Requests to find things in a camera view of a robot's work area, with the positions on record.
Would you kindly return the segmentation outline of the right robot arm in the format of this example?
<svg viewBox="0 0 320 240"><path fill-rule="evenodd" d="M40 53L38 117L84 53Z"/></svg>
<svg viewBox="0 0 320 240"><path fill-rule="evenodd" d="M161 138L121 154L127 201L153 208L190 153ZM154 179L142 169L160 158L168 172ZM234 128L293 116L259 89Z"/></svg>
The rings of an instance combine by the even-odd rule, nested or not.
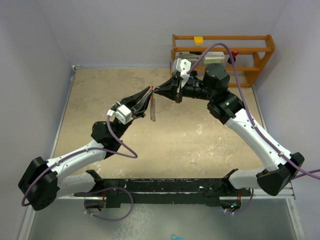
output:
<svg viewBox="0 0 320 240"><path fill-rule="evenodd" d="M176 103L181 103L184 97L207 100L210 114L240 136L259 157L263 168L236 169L226 176L228 180L222 183L226 195L233 196L243 188L260 188L276 196L296 176L296 168L305 159L301 153L291 153L281 146L253 119L244 101L228 90L229 80L223 65L211 63L202 80L196 76L183 79L177 72L157 86L155 93Z"/></svg>

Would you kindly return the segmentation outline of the red grey key holder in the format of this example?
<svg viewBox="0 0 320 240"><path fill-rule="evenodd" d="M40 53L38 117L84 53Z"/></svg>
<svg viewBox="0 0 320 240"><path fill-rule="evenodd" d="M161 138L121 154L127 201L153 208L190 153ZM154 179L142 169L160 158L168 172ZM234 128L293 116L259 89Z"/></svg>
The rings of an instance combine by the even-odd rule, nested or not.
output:
<svg viewBox="0 0 320 240"><path fill-rule="evenodd" d="M150 120L156 122L156 97L155 97L155 88L151 86L152 94L150 96Z"/></svg>

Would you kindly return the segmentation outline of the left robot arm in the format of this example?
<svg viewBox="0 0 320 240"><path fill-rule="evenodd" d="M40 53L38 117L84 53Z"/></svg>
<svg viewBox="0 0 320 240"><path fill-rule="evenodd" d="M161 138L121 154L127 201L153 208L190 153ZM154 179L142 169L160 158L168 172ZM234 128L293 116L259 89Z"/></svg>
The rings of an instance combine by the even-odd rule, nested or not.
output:
<svg viewBox="0 0 320 240"><path fill-rule="evenodd" d="M36 157L26 168L18 188L23 193L21 205L32 206L40 211L62 196L67 189L64 182L71 174L95 162L120 155L120 147L130 153L125 157L136 159L138 155L128 147L121 137L133 121L145 117L154 90L146 87L142 91L123 98L107 111L105 121L97 121L92 126L92 140L70 153L44 160Z"/></svg>

